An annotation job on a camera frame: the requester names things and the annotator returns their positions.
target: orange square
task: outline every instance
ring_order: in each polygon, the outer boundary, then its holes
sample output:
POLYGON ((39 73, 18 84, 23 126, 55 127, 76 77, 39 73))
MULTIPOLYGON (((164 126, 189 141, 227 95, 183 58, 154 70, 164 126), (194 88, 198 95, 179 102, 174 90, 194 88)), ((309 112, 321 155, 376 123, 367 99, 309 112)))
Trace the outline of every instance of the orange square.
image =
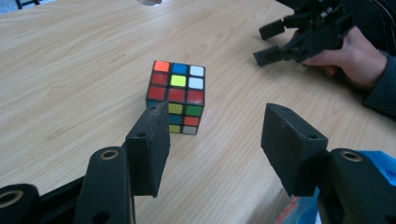
POLYGON ((184 125, 198 126, 198 124, 199 124, 199 118, 194 118, 194 117, 184 118, 184 125))
POLYGON ((170 63, 168 62, 156 61, 154 64, 155 71, 167 72, 169 71, 169 67, 170 67, 170 63))

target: yellow square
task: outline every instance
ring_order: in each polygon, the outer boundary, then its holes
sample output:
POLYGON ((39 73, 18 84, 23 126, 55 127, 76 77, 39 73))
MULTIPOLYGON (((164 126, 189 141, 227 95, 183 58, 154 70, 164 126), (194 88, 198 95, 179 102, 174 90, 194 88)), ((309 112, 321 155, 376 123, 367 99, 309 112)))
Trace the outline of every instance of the yellow square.
POLYGON ((170 133, 180 133, 180 126, 178 125, 169 125, 170 133))
POLYGON ((171 86, 186 87, 187 79, 183 76, 172 75, 171 86))
POLYGON ((183 105, 169 104, 169 113, 171 114, 182 114, 183 105))

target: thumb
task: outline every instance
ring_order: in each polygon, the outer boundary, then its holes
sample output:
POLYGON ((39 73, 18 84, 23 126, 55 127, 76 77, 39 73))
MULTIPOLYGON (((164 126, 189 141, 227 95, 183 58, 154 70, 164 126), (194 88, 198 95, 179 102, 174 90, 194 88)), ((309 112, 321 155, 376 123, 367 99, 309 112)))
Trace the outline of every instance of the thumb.
POLYGON ((345 61, 346 61, 346 55, 340 49, 338 50, 325 49, 321 53, 315 55, 314 57, 305 59, 303 61, 303 64, 316 65, 316 66, 335 65, 342 67, 345 61))

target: table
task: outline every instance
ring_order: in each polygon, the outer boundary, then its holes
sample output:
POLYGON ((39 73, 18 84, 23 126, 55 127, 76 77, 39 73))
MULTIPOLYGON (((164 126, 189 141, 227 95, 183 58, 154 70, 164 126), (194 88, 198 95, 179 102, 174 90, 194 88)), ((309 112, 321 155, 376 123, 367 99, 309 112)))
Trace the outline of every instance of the table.
POLYGON ((361 94, 292 61, 259 67, 283 45, 258 29, 292 11, 275 1, 58 0, 0 16, 0 183, 40 194, 120 146, 145 109, 153 61, 206 67, 197 135, 171 134, 159 197, 135 197, 137 223, 270 223, 290 201, 260 147, 265 105, 291 108, 328 149, 396 157, 396 123, 361 94))

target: floor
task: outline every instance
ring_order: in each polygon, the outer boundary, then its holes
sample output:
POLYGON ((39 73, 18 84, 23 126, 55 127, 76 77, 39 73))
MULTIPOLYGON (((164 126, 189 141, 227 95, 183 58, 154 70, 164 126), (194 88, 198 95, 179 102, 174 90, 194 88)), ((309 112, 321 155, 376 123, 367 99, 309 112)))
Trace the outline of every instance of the floor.
MULTIPOLYGON (((55 0, 40 0, 40 4, 46 4, 49 2, 54 2, 55 0)), ((28 7, 34 7, 35 4, 30 4, 28 6, 25 6, 23 8, 28 8, 28 7)), ((0 15, 6 14, 8 12, 16 11, 18 10, 17 3, 15 0, 0 0, 0 15)))

